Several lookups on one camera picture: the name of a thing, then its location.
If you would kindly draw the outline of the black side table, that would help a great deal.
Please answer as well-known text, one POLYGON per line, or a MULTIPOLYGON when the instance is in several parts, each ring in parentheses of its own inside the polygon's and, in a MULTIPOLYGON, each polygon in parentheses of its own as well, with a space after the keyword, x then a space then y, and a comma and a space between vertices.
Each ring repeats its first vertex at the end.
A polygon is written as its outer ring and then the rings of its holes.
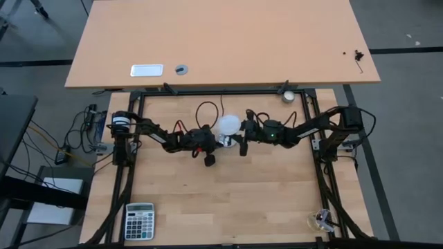
POLYGON ((0 181, 6 175, 37 101, 33 95, 0 95, 0 181))

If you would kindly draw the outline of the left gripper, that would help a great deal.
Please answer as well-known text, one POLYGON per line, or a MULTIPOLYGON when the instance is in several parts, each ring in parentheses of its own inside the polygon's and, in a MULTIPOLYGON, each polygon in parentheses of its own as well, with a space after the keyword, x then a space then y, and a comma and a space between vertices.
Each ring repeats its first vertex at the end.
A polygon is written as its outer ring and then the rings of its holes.
MULTIPOLYGON (((210 130, 209 126, 203 126, 199 129, 191 129, 186 136, 188 137, 187 148, 191 151, 191 156, 196 158, 201 152, 206 154, 204 158, 204 165, 206 167, 215 164, 215 156, 213 152, 216 148, 224 148, 225 145, 215 141, 215 135, 210 130)), ((224 139, 225 135, 218 134, 216 139, 224 139)))

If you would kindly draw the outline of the white rectangular desk plate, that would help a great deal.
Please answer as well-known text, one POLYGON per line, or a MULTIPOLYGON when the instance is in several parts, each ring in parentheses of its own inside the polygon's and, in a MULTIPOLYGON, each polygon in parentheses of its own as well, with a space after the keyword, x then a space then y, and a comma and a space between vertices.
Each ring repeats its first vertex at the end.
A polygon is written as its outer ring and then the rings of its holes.
POLYGON ((160 77, 162 74, 162 64, 135 64, 130 71, 132 77, 160 77))

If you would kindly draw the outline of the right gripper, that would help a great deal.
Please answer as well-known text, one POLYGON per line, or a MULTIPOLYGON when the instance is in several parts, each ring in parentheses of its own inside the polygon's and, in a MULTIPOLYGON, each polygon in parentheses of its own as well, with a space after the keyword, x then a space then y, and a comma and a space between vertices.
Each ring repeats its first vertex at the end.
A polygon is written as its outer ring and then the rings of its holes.
POLYGON ((253 110, 246 110, 246 119, 241 123, 241 131, 244 135, 230 135, 233 140, 239 140, 239 154, 246 156, 248 142, 260 142, 271 145, 284 144, 284 125, 276 120, 262 121, 253 110))

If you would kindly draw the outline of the light beige desk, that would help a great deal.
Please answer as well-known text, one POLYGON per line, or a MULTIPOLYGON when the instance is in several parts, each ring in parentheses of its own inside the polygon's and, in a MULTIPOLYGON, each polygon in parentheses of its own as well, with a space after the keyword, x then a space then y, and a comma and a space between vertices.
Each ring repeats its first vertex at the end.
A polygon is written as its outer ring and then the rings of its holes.
POLYGON ((99 0, 68 88, 380 80, 349 0, 99 0), (355 50, 364 54, 359 61, 355 50), (132 77, 162 64, 160 77, 132 77), (175 68, 184 64, 185 75, 175 68))

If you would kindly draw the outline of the black power adapter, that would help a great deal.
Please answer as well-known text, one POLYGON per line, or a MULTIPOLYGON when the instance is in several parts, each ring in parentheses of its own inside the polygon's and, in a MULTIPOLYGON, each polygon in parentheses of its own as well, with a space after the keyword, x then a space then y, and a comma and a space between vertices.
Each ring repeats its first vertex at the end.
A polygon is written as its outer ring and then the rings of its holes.
POLYGON ((63 145, 62 147, 60 147, 59 150, 57 150, 55 159, 54 159, 54 163, 56 165, 61 165, 64 163, 67 163, 70 156, 68 155, 68 153, 70 152, 71 147, 68 145, 63 145))

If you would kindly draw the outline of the grey metal bracket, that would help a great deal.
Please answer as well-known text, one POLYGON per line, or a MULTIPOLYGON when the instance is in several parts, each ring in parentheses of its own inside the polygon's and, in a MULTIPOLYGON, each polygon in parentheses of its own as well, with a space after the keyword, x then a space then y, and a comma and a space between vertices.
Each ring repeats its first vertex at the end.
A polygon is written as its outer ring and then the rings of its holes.
POLYGON ((345 140, 339 146, 340 150, 353 150, 361 144, 361 139, 345 140))
POLYGON ((89 147, 97 155, 112 154, 114 151, 114 145, 111 143, 97 143, 97 144, 89 145, 89 147))

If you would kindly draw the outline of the clear pen cup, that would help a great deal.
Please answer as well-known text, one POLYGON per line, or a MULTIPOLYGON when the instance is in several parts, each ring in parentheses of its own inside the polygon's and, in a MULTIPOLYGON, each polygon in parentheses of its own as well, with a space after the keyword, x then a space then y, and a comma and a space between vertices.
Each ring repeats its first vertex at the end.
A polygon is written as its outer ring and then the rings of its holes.
POLYGON ((321 209, 317 212, 311 212, 307 217, 307 225, 315 232, 335 231, 335 227, 339 227, 334 215, 328 209, 321 209))

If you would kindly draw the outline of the grey desk calculator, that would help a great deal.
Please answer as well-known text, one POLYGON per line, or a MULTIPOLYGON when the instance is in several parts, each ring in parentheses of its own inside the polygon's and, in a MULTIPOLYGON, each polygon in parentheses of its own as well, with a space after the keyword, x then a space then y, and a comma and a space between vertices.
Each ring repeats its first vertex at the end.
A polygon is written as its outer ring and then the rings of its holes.
POLYGON ((125 206, 125 240, 149 241, 155 235, 153 203, 130 203, 125 206))

